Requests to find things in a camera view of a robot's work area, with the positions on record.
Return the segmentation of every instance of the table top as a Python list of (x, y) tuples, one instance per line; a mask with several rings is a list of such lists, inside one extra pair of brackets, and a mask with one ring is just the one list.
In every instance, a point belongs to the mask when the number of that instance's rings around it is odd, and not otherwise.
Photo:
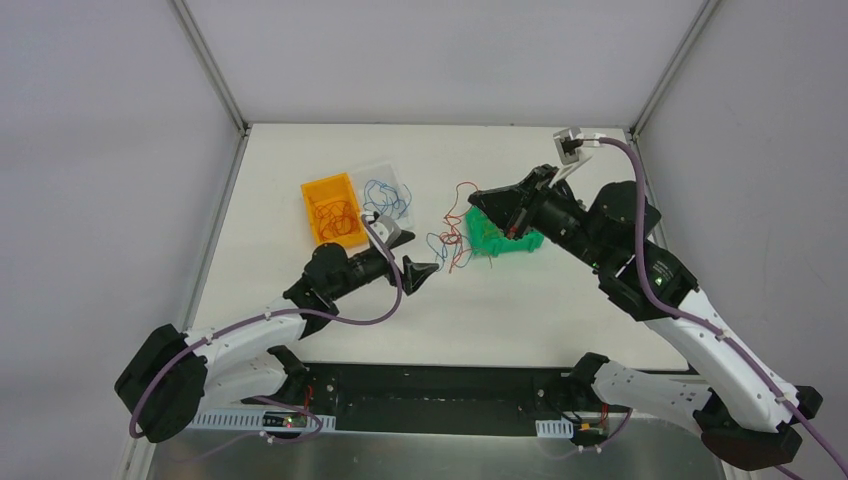
[[(194, 327), (217, 326), (255, 313), (301, 275), (315, 242), (300, 185), (373, 162), (392, 162), (412, 192), (417, 238), (396, 251), (430, 262), (428, 232), (455, 187), (517, 183), (535, 166), (559, 164), (542, 127), (417, 125), (254, 125), (212, 258)], [(620, 129), (584, 129), (624, 139)], [(611, 147), (569, 177), (588, 205), (609, 182), (633, 179), (627, 158)], [(472, 189), (463, 190), (458, 211)], [(348, 318), (388, 309), (384, 280), (337, 303)], [(535, 252), (475, 257), (462, 270), (434, 274), (404, 297), (389, 320), (370, 327), (331, 323), (290, 345), (302, 361), (455, 366), (569, 367), (597, 352), (641, 369), (685, 370), (685, 359), (661, 337), (613, 306), (590, 269), (547, 240)]]

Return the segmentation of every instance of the gray wall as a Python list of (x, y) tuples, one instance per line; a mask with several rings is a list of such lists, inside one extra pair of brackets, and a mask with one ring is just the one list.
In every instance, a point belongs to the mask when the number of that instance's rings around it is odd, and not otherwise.
[(109, 478), (235, 129), (164, 0), (5, 1), (0, 45), (0, 476)]
[[(848, 452), (848, 3), (727, 1), (643, 135), (672, 248)], [(792, 468), (838, 470), (809, 437)], [(767, 478), (780, 478), (774, 471)]]
[(702, 0), (191, 0), (250, 121), (636, 120)]

